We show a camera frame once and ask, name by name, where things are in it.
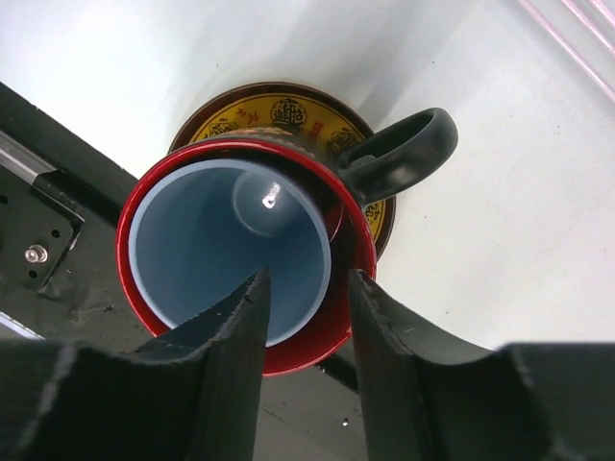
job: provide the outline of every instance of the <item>brown coaster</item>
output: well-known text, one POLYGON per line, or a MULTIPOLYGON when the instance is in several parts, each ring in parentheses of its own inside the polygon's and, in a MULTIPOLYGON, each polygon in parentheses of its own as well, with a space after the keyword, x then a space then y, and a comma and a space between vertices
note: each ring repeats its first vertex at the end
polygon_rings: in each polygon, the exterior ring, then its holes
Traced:
MULTIPOLYGON (((184 123, 169 153, 216 134, 281 122, 308 131, 333 153, 374 133, 352 109, 326 93, 302 85, 262 83, 232 89, 203 105, 184 123)), ((395 197, 370 205, 365 216, 380 257, 393 229, 395 197)))

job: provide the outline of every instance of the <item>white surface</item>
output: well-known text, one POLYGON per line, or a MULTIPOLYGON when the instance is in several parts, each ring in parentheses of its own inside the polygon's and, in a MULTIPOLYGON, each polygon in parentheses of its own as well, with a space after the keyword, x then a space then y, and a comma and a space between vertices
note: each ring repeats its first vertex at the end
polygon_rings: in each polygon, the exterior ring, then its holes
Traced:
POLYGON ((487 347, 615 339, 615 110, 514 0, 4 0, 0 17, 0 81, 135 175, 240 84, 312 85, 375 129, 447 109, 459 147, 400 196, 379 283, 487 347))

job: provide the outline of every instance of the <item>black handle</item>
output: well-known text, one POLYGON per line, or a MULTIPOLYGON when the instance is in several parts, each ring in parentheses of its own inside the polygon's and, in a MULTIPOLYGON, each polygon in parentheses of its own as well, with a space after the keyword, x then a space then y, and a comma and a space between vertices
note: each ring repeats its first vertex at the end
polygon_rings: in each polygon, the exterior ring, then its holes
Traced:
POLYGON ((423 110, 342 153, 337 174, 359 204, 368 206, 429 176, 451 156, 457 140, 448 112, 423 110))

